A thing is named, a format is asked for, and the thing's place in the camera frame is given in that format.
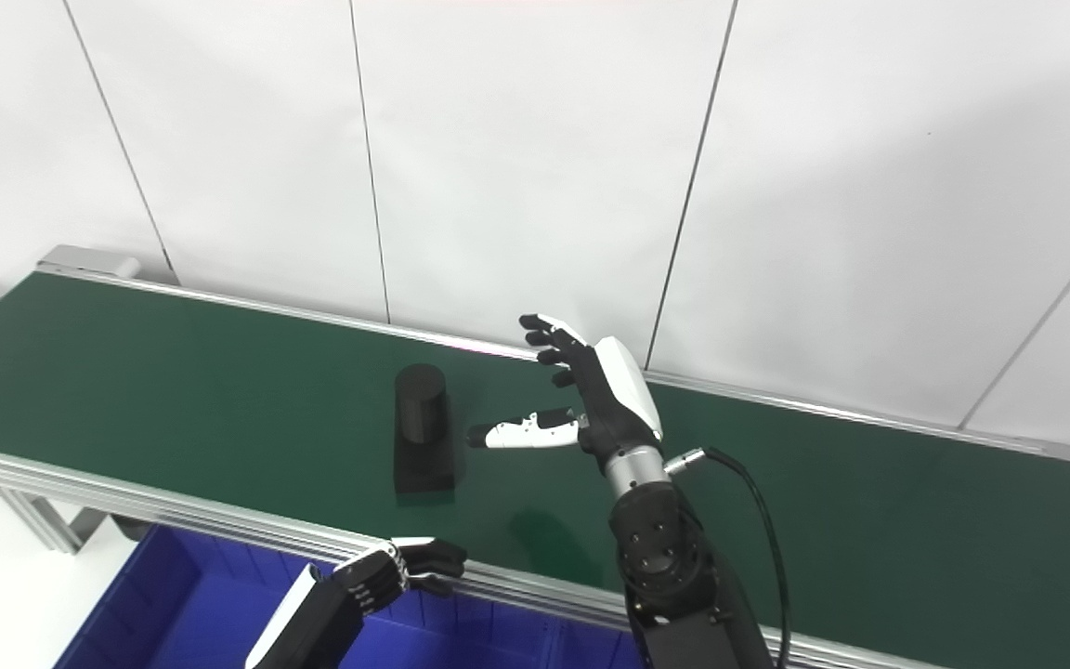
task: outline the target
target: white floor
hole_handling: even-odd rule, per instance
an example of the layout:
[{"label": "white floor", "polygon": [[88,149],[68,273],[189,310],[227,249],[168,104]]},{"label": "white floor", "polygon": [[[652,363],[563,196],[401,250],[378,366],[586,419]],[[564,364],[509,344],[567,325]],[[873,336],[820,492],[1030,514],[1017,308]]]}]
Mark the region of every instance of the white floor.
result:
[{"label": "white floor", "polygon": [[55,665],[132,550],[107,520],[75,558],[48,551],[0,500],[0,666]]}]

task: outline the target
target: blue plastic bin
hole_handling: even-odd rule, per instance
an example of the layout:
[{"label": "blue plastic bin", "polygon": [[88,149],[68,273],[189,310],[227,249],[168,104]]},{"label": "blue plastic bin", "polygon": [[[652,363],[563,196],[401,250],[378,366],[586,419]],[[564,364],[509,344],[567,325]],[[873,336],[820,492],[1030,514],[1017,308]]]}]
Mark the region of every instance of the blue plastic bin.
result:
[{"label": "blue plastic bin", "polygon": [[[153,528],[57,669],[236,669],[308,560]],[[332,572],[332,566],[321,566]],[[408,593],[341,669],[638,669],[629,634],[457,595]]]}]

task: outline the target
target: white wall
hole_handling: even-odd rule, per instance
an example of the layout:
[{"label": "white wall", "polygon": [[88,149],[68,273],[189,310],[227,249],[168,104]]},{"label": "white wall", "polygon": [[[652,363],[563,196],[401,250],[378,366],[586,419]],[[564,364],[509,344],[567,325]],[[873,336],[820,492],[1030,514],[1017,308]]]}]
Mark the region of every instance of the white wall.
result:
[{"label": "white wall", "polygon": [[0,293],[60,243],[172,278],[63,5],[0,0]]},{"label": "white wall", "polygon": [[652,367],[961,423],[1070,278],[1070,3],[734,26]]},{"label": "white wall", "polygon": [[644,360],[729,0],[354,7],[395,321]]},{"label": "white wall", "polygon": [[731,0],[71,5],[151,216],[62,3],[0,0],[0,292],[73,243],[645,359],[679,231],[651,368],[1070,443],[1070,3],[740,0],[683,229]]},{"label": "white wall", "polygon": [[347,3],[71,4],[183,285],[385,318]]}]

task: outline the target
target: black cylinder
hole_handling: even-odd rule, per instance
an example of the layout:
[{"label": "black cylinder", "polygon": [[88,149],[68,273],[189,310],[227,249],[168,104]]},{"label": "black cylinder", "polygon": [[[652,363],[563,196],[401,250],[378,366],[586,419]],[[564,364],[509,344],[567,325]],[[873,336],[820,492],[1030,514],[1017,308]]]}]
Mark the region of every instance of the black cylinder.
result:
[{"label": "black cylinder", "polygon": [[445,376],[430,364],[413,364],[395,377],[395,427],[412,444],[430,444],[448,432]]}]

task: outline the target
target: black block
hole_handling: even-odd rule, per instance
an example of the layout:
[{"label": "black block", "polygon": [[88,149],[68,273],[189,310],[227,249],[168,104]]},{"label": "black block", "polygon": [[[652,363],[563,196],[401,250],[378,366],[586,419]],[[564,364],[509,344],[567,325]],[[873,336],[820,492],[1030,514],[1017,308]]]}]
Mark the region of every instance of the black block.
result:
[{"label": "black block", "polygon": [[413,364],[395,377],[395,492],[454,489],[445,376]]}]

